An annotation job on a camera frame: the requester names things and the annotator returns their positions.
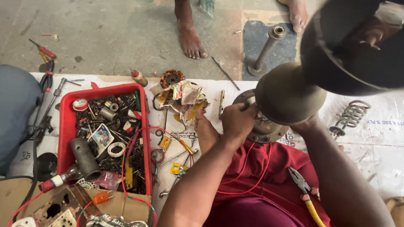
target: orange plug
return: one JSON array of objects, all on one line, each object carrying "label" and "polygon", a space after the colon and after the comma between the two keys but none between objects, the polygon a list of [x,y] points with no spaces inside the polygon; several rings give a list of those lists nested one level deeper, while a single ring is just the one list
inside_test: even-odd
[{"label": "orange plug", "polygon": [[96,194],[93,197],[94,204],[97,205],[97,204],[105,203],[106,201],[108,201],[108,199],[112,198],[113,196],[108,197],[108,192],[111,192],[111,191],[102,191],[102,192]]}]

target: wrench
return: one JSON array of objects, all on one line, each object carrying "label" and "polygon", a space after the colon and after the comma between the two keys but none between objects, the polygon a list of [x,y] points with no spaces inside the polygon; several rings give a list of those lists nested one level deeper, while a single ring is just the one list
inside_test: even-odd
[{"label": "wrench", "polygon": [[[185,158],[185,161],[183,162],[182,165],[185,165],[185,163],[187,162],[188,157],[189,157],[189,154],[188,154],[187,157]],[[174,186],[174,184],[175,184],[175,182],[177,181],[178,178],[179,178],[178,175],[175,176],[175,179],[174,179],[173,183],[171,184],[170,188],[169,188],[169,189],[164,189],[164,190],[160,193],[160,195],[159,195],[160,198],[163,198],[163,196],[168,196],[168,194],[170,193],[171,189],[173,188],[173,186]]]},{"label": "wrench", "polygon": [[[192,148],[192,147],[194,146],[195,140],[196,140],[195,138],[192,139],[190,148]],[[157,184],[157,186],[160,185],[160,180],[158,179],[158,169],[159,169],[162,165],[164,165],[164,164],[166,164],[167,162],[171,161],[172,159],[178,157],[179,155],[181,155],[181,154],[184,153],[184,152],[187,152],[187,150],[185,150],[185,151],[183,151],[183,152],[177,154],[176,156],[170,158],[169,160],[163,162],[162,164],[160,164],[160,165],[158,165],[158,166],[156,165],[156,167],[155,167],[155,169],[154,169],[154,181],[153,181],[153,184],[154,184],[154,185],[155,185],[155,184]]]}]

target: bare foot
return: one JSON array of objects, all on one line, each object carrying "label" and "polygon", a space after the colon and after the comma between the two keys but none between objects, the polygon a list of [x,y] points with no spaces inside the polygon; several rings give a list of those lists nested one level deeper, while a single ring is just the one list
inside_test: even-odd
[{"label": "bare foot", "polygon": [[278,2],[289,7],[290,22],[293,24],[293,30],[296,33],[302,32],[309,20],[306,0],[278,0]]},{"label": "bare foot", "polygon": [[194,27],[189,0],[175,0],[175,16],[179,31],[179,41],[184,54],[193,59],[206,58],[208,52]]},{"label": "bare foot", "polygon": [[196,112],[195,131],[198,134],[199,147],[202,155],[219,141],[219,133],[213,127],[212,123],[203,115],[201,109]]}]

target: metal spring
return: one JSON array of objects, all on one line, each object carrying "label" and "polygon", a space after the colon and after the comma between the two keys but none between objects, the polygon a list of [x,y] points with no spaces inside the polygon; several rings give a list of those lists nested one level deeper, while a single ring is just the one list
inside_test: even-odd
[{"label": "metal spring", "polygon": [[330,131],[336,135],[335,139],[339,136],[344,136],[344,129],[346,127],[355,128],[358,126],[359,121],[366,115],[368,109],[371,108],[371,105],[367,102],[361,100],[354,100],[348,104],[345,108],[344,112],[339,117],[335,126],[330,127]]}]

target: red plastic tray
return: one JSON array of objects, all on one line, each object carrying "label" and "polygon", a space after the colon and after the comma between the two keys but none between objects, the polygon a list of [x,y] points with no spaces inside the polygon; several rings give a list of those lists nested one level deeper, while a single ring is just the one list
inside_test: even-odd
[{"label": "red plastic tray", "polygon": [[[67,93],[60,102],[60,128],[59,128],[59,146],[57,151],[57,174],[62,174],[69,166],[75,163],[73,151],[70,148],[70,142],[76,138],[76,111],[73,109],[73,101],[76,99],[93,99],[106,97],[108,95],[126,95],[140,91],[142,128],[149,126],[149,116],[146,112],[146,94],[142,86],[136,83],[111,86],[106,88],[97,88],[90,90],[81,90]],[[142,130],[143,135],[143,153],[145,162],[145,181],[146,195],[152,195],[152,169],[150,156],[150,134],[149,129]]]}]

